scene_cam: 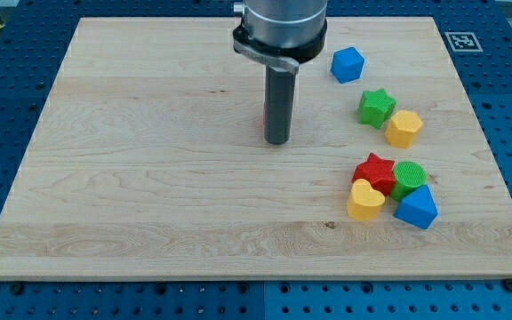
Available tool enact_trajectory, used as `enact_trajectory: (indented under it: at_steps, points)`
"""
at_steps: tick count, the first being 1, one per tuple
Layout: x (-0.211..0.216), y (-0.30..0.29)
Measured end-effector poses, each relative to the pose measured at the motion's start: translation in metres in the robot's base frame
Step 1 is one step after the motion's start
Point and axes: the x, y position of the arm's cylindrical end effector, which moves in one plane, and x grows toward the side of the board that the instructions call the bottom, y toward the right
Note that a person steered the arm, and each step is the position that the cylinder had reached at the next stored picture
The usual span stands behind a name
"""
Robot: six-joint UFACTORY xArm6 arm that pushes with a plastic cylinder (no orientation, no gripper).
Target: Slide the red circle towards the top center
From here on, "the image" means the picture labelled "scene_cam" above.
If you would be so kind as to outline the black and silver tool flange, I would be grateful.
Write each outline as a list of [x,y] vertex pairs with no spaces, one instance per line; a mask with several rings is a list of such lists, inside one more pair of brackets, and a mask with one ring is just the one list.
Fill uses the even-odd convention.
[[326,31],[327,20],[324,20],[320,32],[310,42],[293,48],[281,48],[257,41],[246,28],[239,25],[232,33],[233,50],[266,67],[279,68],[296,75],[300,64],[314,59],[323,50]]

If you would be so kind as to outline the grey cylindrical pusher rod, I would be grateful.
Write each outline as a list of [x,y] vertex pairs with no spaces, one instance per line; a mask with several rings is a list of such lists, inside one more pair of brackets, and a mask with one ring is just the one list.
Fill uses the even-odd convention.
[[290,137],[295,75],[278,68],[266,67],[265,140],[273,145],[281,145]]

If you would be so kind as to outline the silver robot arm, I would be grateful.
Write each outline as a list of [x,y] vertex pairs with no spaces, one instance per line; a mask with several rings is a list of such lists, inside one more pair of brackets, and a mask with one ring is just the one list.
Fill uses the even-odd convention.
[[264,138],[282,145],[290,138],[300,65],[324,48],[326,0],[244,0],[235,10],[233,50],[266,68]]

